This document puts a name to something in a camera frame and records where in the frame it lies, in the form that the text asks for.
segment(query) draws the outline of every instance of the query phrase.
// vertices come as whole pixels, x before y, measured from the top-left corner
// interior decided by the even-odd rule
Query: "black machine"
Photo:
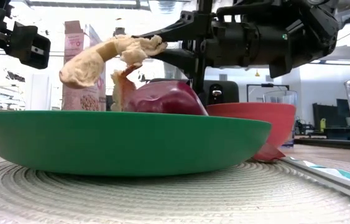
[[[0,49],[25,65],[46,68],[49,40],[38,35],[36,26],[16,23],[8,30],[3,19],[11,15],[9,2],[0,0]],[[182,41],[181,49],[167,49],[154,58],[183,70],[199,97],[207,99],[207,66],[269,65],[275,78],[330,54],[339,29],[337,4],[338,0],[234,0],[233,6],[213,13],[213,0],[199,0],[196,10],[182,11],[176,23],[140,37]],[[231,22],[225,22],[225,16],[231,16]]]

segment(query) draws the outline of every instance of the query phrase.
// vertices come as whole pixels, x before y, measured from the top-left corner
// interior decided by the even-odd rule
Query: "red bowl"
[[[296,107],[283,103],[223,103],[207,106],[210,116],[254,119],[272,124],[267,143],[279,147],[288,140]]]

